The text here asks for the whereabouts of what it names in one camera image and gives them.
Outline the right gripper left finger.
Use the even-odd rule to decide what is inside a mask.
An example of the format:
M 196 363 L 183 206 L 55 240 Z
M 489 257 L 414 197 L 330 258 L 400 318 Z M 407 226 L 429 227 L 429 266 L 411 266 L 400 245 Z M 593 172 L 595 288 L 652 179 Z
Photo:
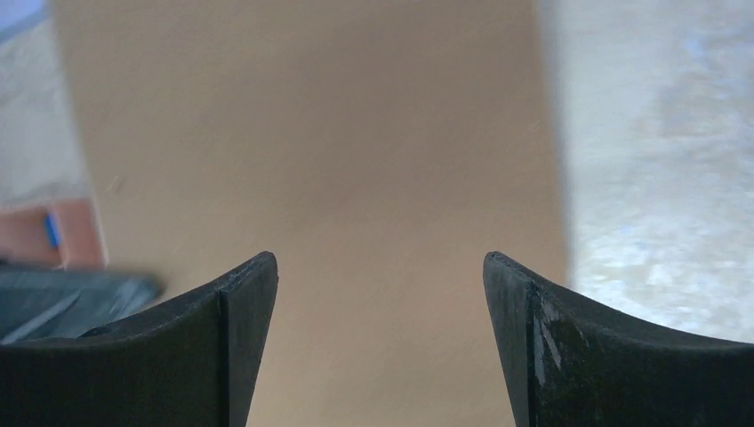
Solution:
M 3 346 L 2 425 L 245 425 L 277 285 L 262 252 L 77 338 Z

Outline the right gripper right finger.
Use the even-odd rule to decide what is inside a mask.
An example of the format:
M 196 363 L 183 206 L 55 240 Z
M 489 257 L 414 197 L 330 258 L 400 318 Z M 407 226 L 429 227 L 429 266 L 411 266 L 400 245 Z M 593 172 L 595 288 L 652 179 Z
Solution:
M 751 344 L 633 317 L 499 252 L 483 282 L 516 425 L 752 425 Z

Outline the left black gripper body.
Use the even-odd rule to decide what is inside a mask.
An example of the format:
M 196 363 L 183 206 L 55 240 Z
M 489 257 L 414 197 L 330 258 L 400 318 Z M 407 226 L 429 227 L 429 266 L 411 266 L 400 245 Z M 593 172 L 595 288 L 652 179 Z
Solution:
M 147 275 L 1 263 L 1 344 L 77 338 L 131 316 L 164 288 Z

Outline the brown cardboard backing board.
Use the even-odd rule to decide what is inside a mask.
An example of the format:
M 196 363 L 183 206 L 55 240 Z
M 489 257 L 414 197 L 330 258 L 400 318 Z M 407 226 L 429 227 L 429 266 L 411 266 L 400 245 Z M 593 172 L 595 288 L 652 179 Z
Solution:
M 251 426 L 510 426 L 500 251 L 566 276 L 530 1 L 57 1 L 108 261 L 279 286 Z

